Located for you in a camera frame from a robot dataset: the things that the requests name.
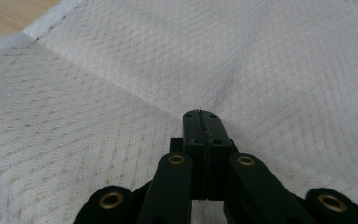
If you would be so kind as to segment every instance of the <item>black mechanical arm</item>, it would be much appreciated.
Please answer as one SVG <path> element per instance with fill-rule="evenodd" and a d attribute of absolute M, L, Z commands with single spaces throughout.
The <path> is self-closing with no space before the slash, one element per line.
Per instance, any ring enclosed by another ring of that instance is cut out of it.
<path fill-rule="evenodd" d="M 153 180 L 134 192 L 98 190 L 75 224 L 190 223 L 192 200 L 224 201 L 230 224 L 358 223 L 358 205 L 346 196 L 312 189 L 297 197 L 260 159 L 239 153 L 219 117 L 193 110 L 183 115 L 183 137 L 171 139 Z"/>

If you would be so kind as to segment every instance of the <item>brass ring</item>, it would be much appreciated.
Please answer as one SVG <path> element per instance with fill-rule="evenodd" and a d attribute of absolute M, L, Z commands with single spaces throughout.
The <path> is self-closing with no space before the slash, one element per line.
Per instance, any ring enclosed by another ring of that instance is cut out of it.
<path fill-rule="evenodd" d="M 248 157 L 248 156 L 241 156 L 237 158 L 237 162 L 242 165 L 246 166 L 252 166 L 255 164 L 254 159 Z"/>
<path fill-rule="evenodd" d="M 333 210 L 335 212 L 345 212 L 347 211 L 347 205 L 342 202 L 338 197 L 331 194 L 321 194 L 318 196 L 319 202 L 326 208 Z"/>
<path fill-rule="evenodd" d="M 115 197 L 116 200 L 112 203 L 109 203 L 106 201 L 106 199 L 109 197 Z M 118 191 L 107 193 L 100 199 L 100 207 L 103 209 L 115 208 L 123 202 L 123 199 L 124 199 L 123 195 Z"/>
<path fill-rule="evenodd" d="M 168 162 L 173 165 L 180 165 L 185 162 L 185 157 L 181 155 L 172 155 L 168 158 Z"/>

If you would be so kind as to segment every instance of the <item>screw hole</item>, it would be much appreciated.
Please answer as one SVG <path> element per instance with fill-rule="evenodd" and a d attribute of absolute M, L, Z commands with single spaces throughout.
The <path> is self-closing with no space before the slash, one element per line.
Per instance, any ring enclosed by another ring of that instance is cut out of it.
<path fill-rule="evenodd" d="M 251 166 L 255 164 L 254 159 L 248 157 L 248 156 L 241 156 L 237 158 L 237 162 L 239 162 L 242 165 Z"/>
<path fill-rule="evenodd" d="M 168 158 L 168 162 L 173 165 L 180 165 L 185 162 L 185 158 L 181 155 L 172 155 Z"/>
<path fill-rule="evenodd" d="M 335 212 L 345 212 L 348 207 L 338 197 L 330 194 L 321 194 L 318 196 L 319 202 L 326 208 Z"/>
<path fill-rule="evenodd" d="M 118 191 L 106 193 L 100 199 L 100 207 L 103 209 L 115 208 L 123 202 L 123 199 L 123 195 Z"/>

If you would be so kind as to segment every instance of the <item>white fabric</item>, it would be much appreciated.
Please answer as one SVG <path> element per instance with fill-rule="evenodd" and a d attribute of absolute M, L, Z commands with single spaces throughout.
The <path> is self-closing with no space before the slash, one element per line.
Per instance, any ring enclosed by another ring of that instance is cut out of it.
<path fill-rule="evenodd" d="M 358 0 L 68 0 L 1 38 L 0 223 L 139 188 L 200 107 L 293 193 L 358 203 Z"/>

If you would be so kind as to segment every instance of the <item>textured fabric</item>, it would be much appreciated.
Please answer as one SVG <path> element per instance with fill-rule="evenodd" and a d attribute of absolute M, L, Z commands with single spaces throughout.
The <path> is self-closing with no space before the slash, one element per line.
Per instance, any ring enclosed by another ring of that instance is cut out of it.
<path fill-rule="evenodd" d="M 358 1 L 68 0 L 1 38 L 0 223 L 139 188 L 200 107 L 293 193 L 358 203 Z"/>

